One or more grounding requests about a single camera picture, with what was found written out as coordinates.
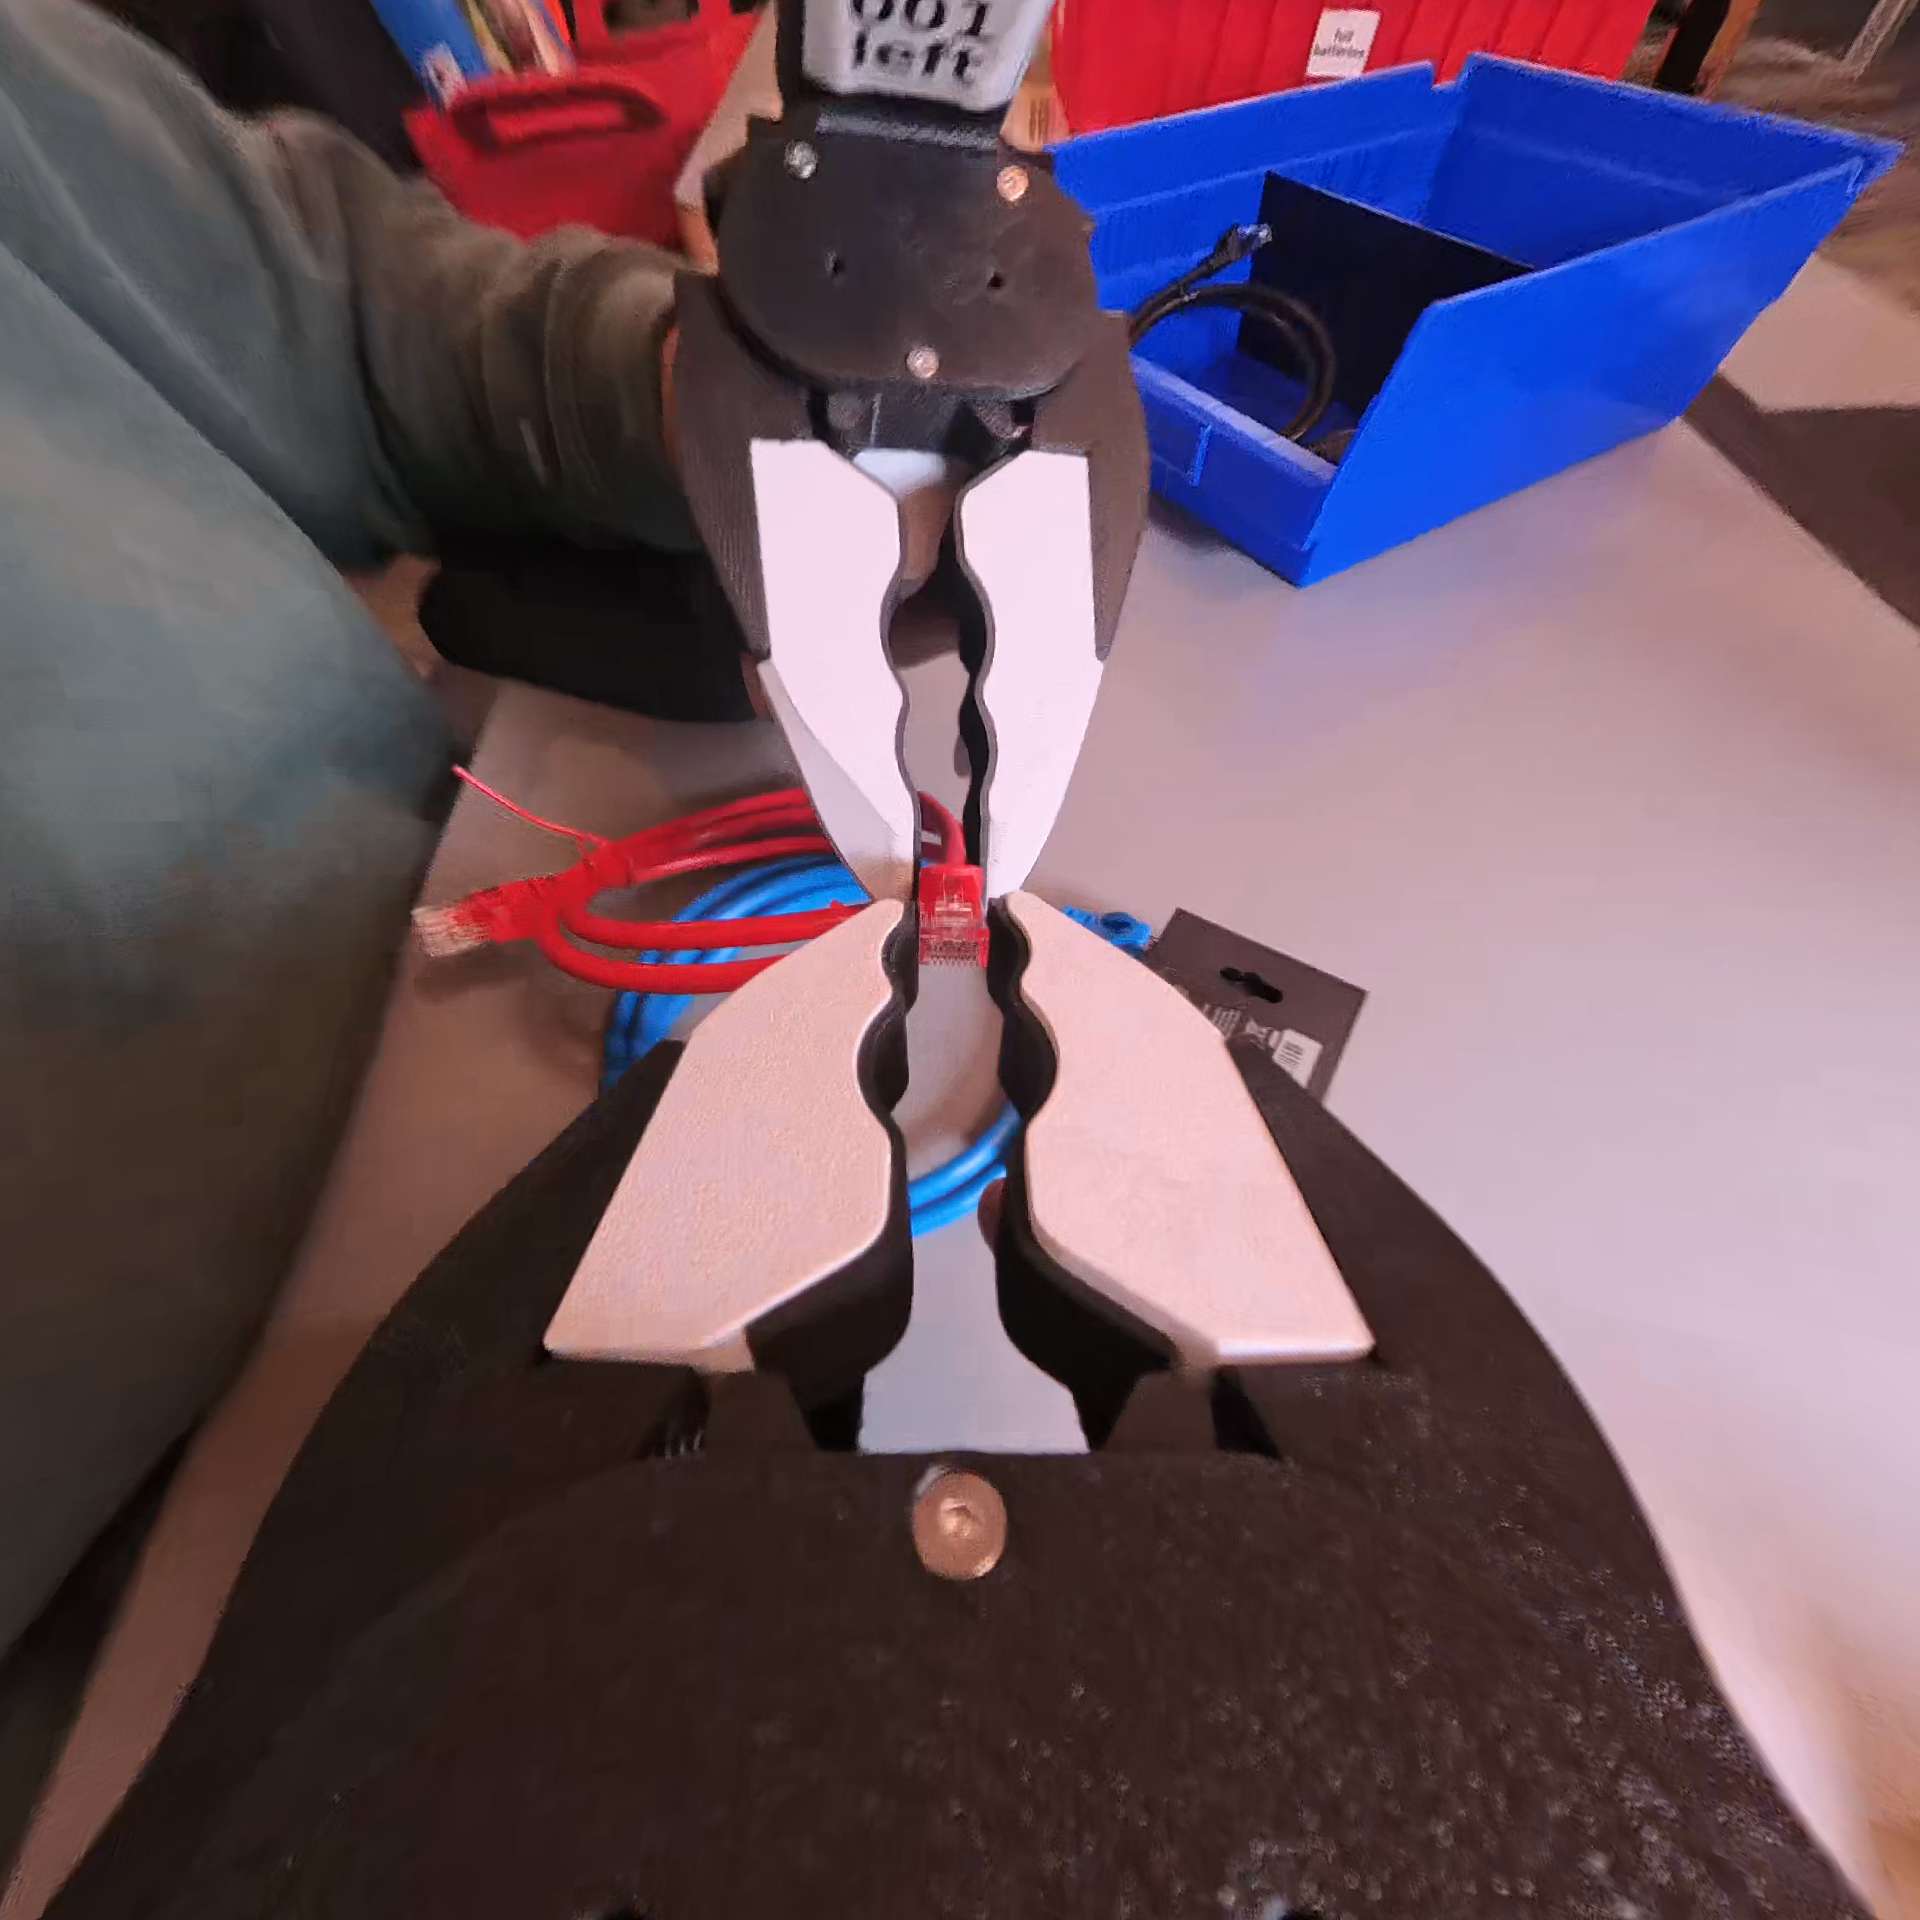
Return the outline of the person's left forearm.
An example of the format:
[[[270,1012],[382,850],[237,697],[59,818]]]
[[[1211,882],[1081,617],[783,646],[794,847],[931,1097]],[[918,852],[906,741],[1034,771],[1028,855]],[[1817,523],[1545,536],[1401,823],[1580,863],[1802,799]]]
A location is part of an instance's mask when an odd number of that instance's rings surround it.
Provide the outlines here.
[[[408,536],[699,548],[677,467],[673,253],[454,210],[342,129],[253,131],[348,324],[375,465]]]

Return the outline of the person's teal sweater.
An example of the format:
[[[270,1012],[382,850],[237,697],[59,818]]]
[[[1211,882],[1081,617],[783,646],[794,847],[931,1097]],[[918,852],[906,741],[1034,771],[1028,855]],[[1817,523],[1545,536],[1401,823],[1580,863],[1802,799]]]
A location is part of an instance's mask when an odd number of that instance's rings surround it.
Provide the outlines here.
[[[447,746],[342,572],[413,512],[310,122],[83,4],[4,4],[10,1648],[279,1285]]]

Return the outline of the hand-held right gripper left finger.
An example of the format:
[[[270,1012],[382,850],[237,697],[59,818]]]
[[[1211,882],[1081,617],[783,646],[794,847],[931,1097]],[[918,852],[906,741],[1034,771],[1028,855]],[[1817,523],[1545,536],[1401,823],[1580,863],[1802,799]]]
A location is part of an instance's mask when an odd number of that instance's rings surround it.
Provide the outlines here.
[[[738,989],[673,1051],[542,1356],[773,1380],[853,1454],[914,1304],[906,1015],[918,921],[883,898]]]

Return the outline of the dark cloth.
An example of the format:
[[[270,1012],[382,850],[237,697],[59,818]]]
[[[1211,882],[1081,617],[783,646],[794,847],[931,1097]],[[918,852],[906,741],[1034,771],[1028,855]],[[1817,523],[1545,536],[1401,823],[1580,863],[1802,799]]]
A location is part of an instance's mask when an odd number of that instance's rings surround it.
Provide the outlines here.
[[[418,623],[447,664],[671,725],[752,725],[752,661],[698,536],[454,528]]]

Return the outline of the black ethernet switch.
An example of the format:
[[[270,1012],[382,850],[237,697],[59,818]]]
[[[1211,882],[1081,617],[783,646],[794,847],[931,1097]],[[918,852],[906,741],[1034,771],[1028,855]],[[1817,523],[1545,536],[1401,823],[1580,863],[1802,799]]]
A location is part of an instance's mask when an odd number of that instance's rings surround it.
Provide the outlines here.
[[[1367,1002],[1363,989],[1185,909],[1165,921],[1144,959],[1235,1055],[1328,1100]]]

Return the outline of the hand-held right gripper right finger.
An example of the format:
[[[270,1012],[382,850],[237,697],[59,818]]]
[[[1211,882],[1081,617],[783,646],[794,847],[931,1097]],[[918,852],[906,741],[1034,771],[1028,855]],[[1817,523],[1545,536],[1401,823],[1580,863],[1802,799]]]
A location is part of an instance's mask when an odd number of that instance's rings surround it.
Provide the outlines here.
[[[1088,1453],[1146,1391],[1147,1430],[1214,1438],[1246,1370],[1365,1362],[1375,1332],[1230,1045],[1139,959],[1030,892],[990,906],[999,1182],[995,1309],[1068,1393]]]

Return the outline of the red crate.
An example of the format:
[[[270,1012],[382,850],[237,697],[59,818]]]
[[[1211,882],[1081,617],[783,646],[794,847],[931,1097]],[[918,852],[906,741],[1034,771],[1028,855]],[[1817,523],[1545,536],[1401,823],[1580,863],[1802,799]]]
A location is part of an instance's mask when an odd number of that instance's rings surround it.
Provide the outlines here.
[[[1061,2],[1052,87],[1074,135],[1475,54],[1615,80],[1650,2]]]

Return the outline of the red fabric bag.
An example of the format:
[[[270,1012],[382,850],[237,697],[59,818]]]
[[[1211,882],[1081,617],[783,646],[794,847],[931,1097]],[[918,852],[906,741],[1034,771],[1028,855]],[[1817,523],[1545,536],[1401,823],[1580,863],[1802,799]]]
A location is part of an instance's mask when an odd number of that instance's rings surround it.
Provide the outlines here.
[[[518,239],[594,229],[677,249],[683,163],[764,4],[378,4],[421,96],[419,170],[469,221]]]

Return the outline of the blue plastic bin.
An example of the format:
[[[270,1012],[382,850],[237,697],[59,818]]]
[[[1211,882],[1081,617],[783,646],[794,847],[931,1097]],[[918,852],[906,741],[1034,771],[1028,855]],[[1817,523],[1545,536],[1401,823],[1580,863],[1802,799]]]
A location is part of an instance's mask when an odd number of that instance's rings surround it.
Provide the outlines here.
[[[1216,284],[1319,320],[1304,440],[1297,359],[1235,308],[1158,322],[1133,379],[1151,492],[1310,586],[1677,421],[1900,153],[1472,56],[1084,135],[1056,175],[1112,310],[1266,230]]]

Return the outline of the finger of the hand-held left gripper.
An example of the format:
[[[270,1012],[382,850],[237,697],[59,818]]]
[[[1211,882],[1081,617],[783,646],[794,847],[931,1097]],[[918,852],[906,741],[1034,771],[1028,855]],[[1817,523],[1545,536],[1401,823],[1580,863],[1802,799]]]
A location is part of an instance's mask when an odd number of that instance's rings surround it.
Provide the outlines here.
[[[1017,894],[1057,821],[1091,723],[1091,494],[1079,453],[1025,451],[960,494],[958,561],[982,615],[971,706],[988,900]]]
[[[870,900],[912,900],[920,818],[901,766],[906,694],[895,497],[813,440],[747,451],[766,624],[759,687],[839,863]]]

